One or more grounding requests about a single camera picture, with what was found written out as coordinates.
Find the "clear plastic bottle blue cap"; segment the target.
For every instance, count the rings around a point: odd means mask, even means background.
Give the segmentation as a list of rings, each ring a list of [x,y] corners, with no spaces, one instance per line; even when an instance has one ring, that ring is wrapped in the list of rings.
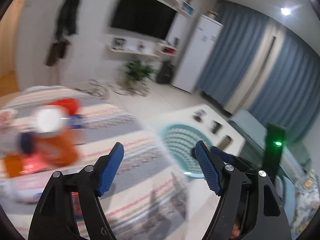
[[[83,129],[81,115],[69,115],[61,106],[41,106],[31,116],[30,131],[21,135],[21,149],[26,154],[38,149],[53,159],[77,158],[75,146]]]

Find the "teal sofa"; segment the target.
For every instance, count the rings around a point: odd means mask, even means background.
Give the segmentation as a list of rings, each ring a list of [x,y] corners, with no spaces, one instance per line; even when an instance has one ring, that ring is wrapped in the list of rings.
[[[246,140],[240,157],[261,167],[264,157],[266,128],[248,111],[240,110],[228,121]],[[276,191],[283,203],[292,239],[306,229],[319,208],[319,177],[303,144],[283,148]]]

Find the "orange paper cup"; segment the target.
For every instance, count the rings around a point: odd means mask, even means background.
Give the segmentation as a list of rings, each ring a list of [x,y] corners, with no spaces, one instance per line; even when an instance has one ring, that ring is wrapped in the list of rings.
[[[74,133],[64,128],[53,137],[43,137],[15,128],[1,131],[1,154],[9,178],[64,167],[79,158]]]

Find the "white coffee table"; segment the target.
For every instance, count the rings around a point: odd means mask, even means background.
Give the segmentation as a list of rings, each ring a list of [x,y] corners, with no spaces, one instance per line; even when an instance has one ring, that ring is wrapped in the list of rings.
[[[202,121],[197,122],[193,119],[196,111],[203,110],[204,116],[201,117]],[[222,127],[213,134],[211,127],[214,121],[220,123]],[[205,134],[214,145],[217,145],[227,135],[232,138],[232,142],[225,149],[225,152],[239,156],[245,144],[244,137],[237,132],[220,114],[214,111],[206,104],[196,105],[170,113],[162,114],[159,116],[158,131],[162,131],[166,126],[172,124],[186,124],[195,127],[197,130]]]

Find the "red plastic bag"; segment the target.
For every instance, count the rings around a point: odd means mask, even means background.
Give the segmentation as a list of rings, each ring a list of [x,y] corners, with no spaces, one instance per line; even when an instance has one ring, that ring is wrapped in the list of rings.
[[[80,101],[76,98],[56,99],[56,100],[44,103],[44,105],[62,107],[66,111],[67,115],[76,115],[78,113],[78,110],[81,107]]]

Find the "teal plastic laundry basket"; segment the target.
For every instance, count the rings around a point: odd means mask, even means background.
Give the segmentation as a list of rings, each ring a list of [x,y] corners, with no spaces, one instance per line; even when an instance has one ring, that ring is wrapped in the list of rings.
[[[198,161],[192,157],[192,151],[199,140],[208,148],[214,145],[205,134],[188,124],[170,123],[160,130],[159,136],[186,176],[194,179],[204,178]]]

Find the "blue striped curtain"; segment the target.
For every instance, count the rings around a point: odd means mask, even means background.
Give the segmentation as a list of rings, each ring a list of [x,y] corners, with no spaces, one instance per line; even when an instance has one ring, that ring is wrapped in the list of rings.
[[[287,27],[256,10],[217,2],[223,25],[197,89],[235,114],[249,111],[263,126],[302,139],[319,115],[319,55]]]

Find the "brown hanging bag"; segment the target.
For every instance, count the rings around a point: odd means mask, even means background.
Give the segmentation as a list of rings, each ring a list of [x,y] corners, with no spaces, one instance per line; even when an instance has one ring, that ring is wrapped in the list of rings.
[[[48,67],[54,66],[60,59],[64,59],[67,53],[68,46],[71,43],[68,40],[61,40],[55,43],[52,43],[45,65]]]

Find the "green potted plant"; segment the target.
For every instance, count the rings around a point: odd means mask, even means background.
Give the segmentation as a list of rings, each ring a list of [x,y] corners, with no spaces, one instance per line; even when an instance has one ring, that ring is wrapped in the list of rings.
[[[130,61],[124,64],[125,81],[131,86],[136,83],[143,83],[145,79],[152,78],[155,70],[152,65],[143,62],[137,57],[133,57]]]

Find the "black guitar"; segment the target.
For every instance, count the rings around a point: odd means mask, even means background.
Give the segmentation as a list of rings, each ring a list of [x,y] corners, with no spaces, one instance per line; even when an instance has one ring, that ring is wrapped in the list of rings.
[[[170,60],[164,61],[157,76],[156,82],[159,84],[170,84],[174,74],[174,65]]]

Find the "white refrigerator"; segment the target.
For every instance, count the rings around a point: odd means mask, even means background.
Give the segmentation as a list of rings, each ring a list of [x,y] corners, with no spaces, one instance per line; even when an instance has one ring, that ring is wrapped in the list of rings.
[[[205,68],[223,25],[202,15],[172,80],[172,86],[191,93]]]

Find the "black hanging coat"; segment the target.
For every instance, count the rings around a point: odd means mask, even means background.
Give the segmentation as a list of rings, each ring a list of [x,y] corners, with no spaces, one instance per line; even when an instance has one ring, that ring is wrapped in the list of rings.
[[[65,0],[56,20],[55,39],[76,34],[76,17],[80,0]]]

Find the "white floating wall shelf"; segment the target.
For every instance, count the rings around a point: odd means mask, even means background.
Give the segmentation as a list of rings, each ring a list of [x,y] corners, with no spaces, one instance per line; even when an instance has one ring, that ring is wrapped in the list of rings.
[[[113,53],[153,58],[165,56],[175,57],[177,54],[177,47],[170,45],[168,42],[155,42],[152,45],[147,46],[141,40],[134,43],[129,42],[127,38],[123,37],[114,37],[107,48]]]

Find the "black wall television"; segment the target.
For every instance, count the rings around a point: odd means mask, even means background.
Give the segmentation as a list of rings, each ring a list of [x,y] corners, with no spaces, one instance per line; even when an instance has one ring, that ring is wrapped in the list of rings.
[[[119,0],[110,27],[165,40],[176,13],[157,0]]]

